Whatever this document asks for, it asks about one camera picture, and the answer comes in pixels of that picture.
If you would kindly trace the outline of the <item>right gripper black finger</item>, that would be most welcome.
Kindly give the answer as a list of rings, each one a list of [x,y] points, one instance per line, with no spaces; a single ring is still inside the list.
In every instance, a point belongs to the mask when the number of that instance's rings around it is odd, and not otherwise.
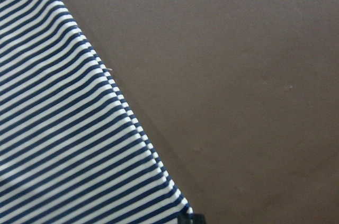
[[[177,216],[178,224],[206,224],[206,219],[203,214],[179,214]]]

